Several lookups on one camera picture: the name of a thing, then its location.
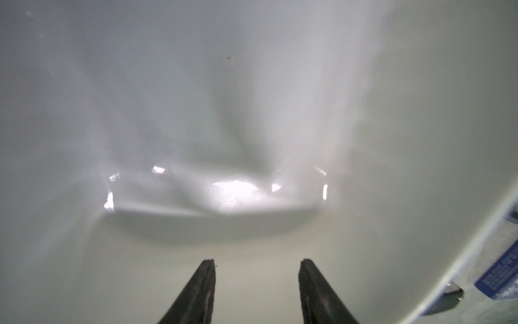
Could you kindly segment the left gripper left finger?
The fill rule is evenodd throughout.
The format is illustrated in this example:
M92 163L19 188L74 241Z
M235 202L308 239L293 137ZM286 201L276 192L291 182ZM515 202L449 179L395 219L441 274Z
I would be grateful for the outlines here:
M216 265L205 259L158 324L209 324L212 321Z

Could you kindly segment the white plastic storage box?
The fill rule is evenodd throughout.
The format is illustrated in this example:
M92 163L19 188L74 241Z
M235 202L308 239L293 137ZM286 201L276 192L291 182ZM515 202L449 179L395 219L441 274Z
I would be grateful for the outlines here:
M408 323L516 196L516 1L1 2L2 323Z

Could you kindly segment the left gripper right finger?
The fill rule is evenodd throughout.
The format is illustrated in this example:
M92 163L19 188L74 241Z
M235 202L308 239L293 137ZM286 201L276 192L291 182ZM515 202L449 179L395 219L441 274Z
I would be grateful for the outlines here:
M298 282L305 324L357 324L357 320L348 311L313 260L301 261Z

